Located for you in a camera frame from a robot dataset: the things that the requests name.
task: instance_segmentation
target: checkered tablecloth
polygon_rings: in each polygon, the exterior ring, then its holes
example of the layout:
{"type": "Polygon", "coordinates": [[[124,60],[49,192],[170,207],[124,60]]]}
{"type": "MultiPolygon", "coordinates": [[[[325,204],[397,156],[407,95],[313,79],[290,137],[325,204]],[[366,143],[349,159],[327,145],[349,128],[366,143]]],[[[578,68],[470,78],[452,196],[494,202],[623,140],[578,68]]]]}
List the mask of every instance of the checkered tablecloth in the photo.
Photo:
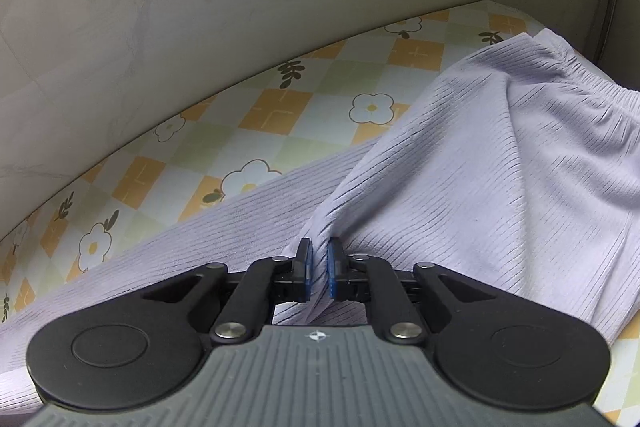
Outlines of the checkered tablecloth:
{"type": "MultiPolygon", "coordinates": [[[[380,135],[449,65],[541,29],[522,12],[477,2],[336,42],[182,111],[72,182],[0,242],[2,320],[177,221],[380,135]]],[[[613,347],[596,403],[623,426],[640,420],[639,337],[636,317],[613,347]]]]}

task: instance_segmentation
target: black rounded motor cover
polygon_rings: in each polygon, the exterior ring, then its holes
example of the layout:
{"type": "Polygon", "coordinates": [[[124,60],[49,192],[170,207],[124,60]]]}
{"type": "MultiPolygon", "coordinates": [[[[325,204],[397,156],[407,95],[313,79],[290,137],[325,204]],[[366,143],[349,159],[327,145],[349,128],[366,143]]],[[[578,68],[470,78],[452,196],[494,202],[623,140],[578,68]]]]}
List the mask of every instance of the black rounded motor cover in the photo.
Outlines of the black rounded motor cover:
{"type": "Polygon", "coordinates": [[[47,401],[107,411],[171,393],[202,356],[200,337],[179,307],[125,298],[47,324],[32,338],[26,358],[47,401]]]}
{"type": "Polygon", "coordinates": [[[443,374],[472,397],[507,409],[592,402],[610,363],[600,334],[575,317],[505,297],[465,305],[438,334],[443,374]]]}

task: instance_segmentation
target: clothing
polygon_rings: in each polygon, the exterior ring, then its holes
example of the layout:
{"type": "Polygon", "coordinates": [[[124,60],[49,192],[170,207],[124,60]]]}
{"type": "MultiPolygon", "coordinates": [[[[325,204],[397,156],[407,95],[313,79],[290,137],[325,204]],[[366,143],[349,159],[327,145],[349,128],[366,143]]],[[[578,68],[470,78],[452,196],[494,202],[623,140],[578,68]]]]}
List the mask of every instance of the clothing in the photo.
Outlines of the clothing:
{"type": "Polygon", "coordinates": [[[639,307],[639,219],[640,93],[588,71],[548,30],[521,34],[450,67],[376,142],[198,214],[11,318],[0,411],[37,403],[24,353],[47,322],[210,261],[236,271],[293,256],[301,237],[314,245],[312,301],[278,307],[276,322],[363,320],[326,292],[326,242],[339,235],[349,253],[441,264],[612,343],[639,307]]]}

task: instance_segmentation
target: gray plastic housing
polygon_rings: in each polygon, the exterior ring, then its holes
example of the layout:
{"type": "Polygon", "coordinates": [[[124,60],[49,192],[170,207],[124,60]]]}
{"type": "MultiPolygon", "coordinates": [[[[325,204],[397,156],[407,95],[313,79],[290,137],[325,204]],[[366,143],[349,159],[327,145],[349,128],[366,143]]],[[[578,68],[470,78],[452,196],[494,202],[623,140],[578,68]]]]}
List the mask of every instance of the gray plastic housing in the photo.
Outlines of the gray plastic housing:
{"type": "Polygon", "coordinates": [[[370,326],[274,327],[218,347],[185,386],[119,413],[47,405],[26,427],[609,427],[587,404],[545,413],[496,409],[451,387],[417,347],[370,326]]]}

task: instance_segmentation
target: ribbed texture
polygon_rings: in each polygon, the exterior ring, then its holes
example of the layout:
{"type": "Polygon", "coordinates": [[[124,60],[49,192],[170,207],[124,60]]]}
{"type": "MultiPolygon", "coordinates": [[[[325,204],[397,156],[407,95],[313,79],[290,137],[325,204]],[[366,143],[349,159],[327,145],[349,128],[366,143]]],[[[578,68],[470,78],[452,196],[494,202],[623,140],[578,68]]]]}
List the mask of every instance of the ribbed texture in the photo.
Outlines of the ribbed texture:
{"type": "Polygon", "coordinates": [[[254,342],[214,350],[167,400],[129,413],[48,407],[25,427],[606,427],[587,405],[523,414],[469,399],[417,347],[381,341],[371,327],[265,328],[254,342]]]}
{"type": "MultiPolygon", "coordinates": [[[[0,371],[22,367],[31,335],[59,315],[207,261],[244,269],[287,244],[293,255],[305,235],[312,302],[279,307],[278,321],[363,320],[325,291],[326,242],[340,235],[349,252],[399,269],[433,261],[575,315],[611,343],[638,309],[639,112],[640,93],[590,73],[548,30],[485,48],[373,146],[282,176],[37,300],[0,328],[0,371]]],[[[0,410],[32,410],[23,384],[0,386],[0,410]]]]}

